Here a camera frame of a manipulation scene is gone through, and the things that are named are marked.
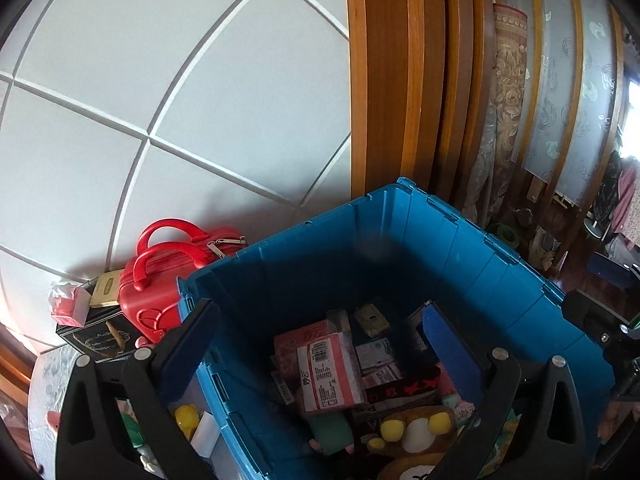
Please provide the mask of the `small gold box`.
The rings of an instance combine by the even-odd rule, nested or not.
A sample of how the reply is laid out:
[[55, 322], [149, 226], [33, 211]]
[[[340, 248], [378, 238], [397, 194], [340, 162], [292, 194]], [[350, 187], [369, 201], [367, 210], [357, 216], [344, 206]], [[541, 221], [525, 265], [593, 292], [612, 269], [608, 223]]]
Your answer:
[[119, 305], [118, 291], [123, 273], [123, 270], [110, 271], [101, 274], [96, 279], [96, 284], [94, 284], [89, 300], [91, 309], [110, 308]]

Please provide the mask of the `rolled patterned carpet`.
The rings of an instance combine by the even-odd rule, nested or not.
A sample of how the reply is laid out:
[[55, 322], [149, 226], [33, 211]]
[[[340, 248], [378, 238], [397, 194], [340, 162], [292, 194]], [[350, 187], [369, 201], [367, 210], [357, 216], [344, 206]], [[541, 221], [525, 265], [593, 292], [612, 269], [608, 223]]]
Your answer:
[[527, 16], [512, 6], [494, 6], [496, 52], [480, 147], [462, 214], [479, 226], [498, 212], [514, 170], [527, 65]]

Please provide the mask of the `pink white medicine box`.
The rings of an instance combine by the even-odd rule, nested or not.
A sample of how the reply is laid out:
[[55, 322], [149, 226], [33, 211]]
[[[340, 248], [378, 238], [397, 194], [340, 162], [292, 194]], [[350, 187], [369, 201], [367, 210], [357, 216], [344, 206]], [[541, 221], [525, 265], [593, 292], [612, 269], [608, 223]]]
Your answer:
[[307, 414], [341, 411], [363, 404], [359, 365], [352, 340], [333, 333], [303, 344], [296, 350]]

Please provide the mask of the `pink tissue pack on box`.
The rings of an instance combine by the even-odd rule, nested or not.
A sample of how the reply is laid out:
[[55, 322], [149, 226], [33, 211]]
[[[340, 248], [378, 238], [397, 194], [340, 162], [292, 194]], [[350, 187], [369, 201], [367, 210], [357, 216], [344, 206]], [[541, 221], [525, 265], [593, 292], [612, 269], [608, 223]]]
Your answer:
[[54, 284], [49, 295], [51, 318], [58, 325], [84, 327], [90, 299], [90, 292], [81, 286], [73, 283]]

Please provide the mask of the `black gift box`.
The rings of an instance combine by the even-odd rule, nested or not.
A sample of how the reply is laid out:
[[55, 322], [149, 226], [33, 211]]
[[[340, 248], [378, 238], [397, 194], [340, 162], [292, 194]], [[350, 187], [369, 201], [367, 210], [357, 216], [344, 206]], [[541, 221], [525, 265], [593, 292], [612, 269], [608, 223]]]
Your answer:
[[96, 362], [129, 356], [136, 351], [136, 340], [142, 335], [120, 307], [91, 309], [84, 326], [58, 325], [55, 333]]

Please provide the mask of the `brown bear plush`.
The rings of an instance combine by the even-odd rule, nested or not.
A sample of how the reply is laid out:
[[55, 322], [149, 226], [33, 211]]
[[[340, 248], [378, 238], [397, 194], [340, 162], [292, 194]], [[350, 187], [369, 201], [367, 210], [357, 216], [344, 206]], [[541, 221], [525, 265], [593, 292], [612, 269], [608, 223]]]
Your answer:
[[419, 406], [386, 416], [367, 438], [372, 455], [390, 458], [382, 480], [427, 479], [457, 439], [456, 414], [445, 405]]

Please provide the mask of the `blue plastic storage crate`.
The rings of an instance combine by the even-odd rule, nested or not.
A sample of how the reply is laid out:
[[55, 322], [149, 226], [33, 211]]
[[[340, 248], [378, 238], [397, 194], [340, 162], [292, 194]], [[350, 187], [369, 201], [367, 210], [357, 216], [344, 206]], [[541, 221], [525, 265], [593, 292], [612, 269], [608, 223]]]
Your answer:
[[511, 248], [400, 180], [192, 273], [180, 312], [219, 308], [196, 376], [245, 479], [367, 479], [375, 458], [328, 460], [306, 445], [270, 373], [276, 336], [332, 310], [372, 304], [408, 346], [408, 318], [431, 302], [465, 339], [518, 362], [562, 356], [572, 373], [587, 470], [614, 382], [600, 348], [563, 318], [563, 293]]

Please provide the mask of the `red hard-shell handbag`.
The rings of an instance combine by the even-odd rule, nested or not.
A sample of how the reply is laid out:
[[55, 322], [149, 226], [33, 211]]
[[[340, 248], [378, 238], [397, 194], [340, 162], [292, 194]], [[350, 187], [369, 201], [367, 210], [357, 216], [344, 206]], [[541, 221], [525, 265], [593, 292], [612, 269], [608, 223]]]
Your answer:
[[206, 232], [182, 219], [157, 220], [140, 234], [119, 282], [122, 314], [149, 344], [180, 325], [178, 281], [247, 246], [237, 229]]

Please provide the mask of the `white cardboard tube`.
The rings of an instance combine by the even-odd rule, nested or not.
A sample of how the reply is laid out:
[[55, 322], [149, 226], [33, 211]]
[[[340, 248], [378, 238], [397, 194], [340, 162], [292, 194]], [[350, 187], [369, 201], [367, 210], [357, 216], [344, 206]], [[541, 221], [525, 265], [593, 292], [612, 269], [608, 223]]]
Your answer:
[[218, 422], [212, 414], [204, 411], [191, 439], [192, 448], [199, 456], [209, 458], [214, 452], [219, 437]]

